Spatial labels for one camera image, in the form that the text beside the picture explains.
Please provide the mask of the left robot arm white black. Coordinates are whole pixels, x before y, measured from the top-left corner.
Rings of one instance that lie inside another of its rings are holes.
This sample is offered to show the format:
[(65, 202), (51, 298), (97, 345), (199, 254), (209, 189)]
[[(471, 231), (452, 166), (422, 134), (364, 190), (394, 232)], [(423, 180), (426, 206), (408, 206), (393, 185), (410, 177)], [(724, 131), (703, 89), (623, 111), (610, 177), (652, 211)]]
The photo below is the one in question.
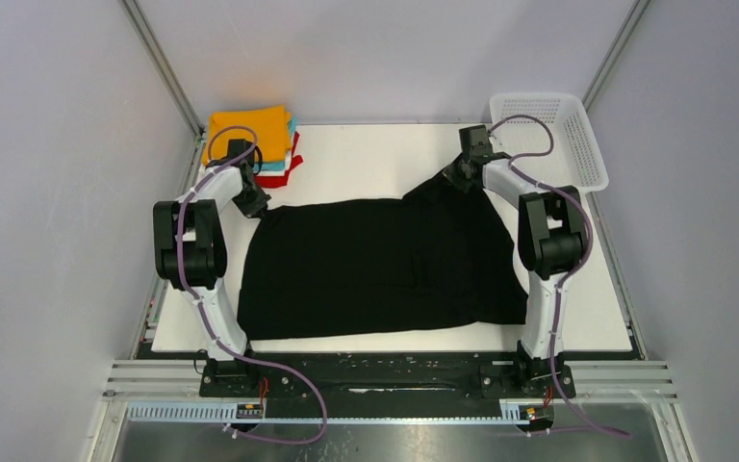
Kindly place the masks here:
[(224, 276), (228, 250), (221, 212), (235, 205), (245, 218), (262, 218), (270, 200), (256, 182), (262, 152), (255, 141), (233, 139), (195, 186), (153, 206), (155, 269), (191, 305), (203, 330), (207, 358), (230, 362), (223, 383), (239, 396), (254, 392), (260, 371), (245, 359), (247, 336), (234, 314)]

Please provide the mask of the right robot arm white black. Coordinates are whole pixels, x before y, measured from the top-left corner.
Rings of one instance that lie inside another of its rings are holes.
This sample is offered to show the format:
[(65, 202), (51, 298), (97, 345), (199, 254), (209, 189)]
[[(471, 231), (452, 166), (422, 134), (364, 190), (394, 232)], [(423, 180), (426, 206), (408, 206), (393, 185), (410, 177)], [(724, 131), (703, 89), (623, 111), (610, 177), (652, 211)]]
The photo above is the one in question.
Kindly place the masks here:
[(576, 187), (553, 187), (517, 166), (518, 157), (495, 151), (490, 131), (459, 131), (461, 153), (445, 168), (462, 191), (486, 189), (518, 211), (517, 250), (528, 272), (525, 325), (511, 371), (515, 387), (536, 397), (563, 377), (560, 333), (571, 278), (593, 249), (592, 226)]

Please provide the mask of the black t shirt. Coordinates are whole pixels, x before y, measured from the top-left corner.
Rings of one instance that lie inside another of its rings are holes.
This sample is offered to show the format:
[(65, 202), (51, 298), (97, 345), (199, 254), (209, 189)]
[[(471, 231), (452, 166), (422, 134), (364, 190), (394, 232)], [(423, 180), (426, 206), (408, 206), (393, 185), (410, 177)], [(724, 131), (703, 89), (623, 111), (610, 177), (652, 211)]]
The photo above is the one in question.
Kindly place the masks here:
[(520, 325), (527, 294), (489, 196), (442, 175), (400, 198), (267, 211), (237, 320), (253, 341)]

